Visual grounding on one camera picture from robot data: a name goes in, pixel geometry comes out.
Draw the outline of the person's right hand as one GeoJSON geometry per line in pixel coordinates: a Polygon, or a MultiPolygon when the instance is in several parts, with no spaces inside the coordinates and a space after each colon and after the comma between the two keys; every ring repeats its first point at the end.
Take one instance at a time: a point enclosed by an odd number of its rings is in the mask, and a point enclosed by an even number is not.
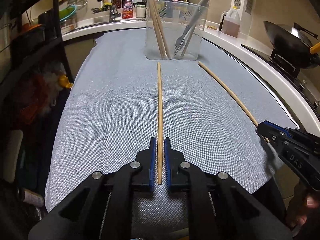
{"type": "Polygon", "coordinates": [[[300,180],[294,188],[294,197],[287,208],[287,224],[294,228],[303,226],[308,218],[319,209],[319,192],[311,192],[300,180]]]}

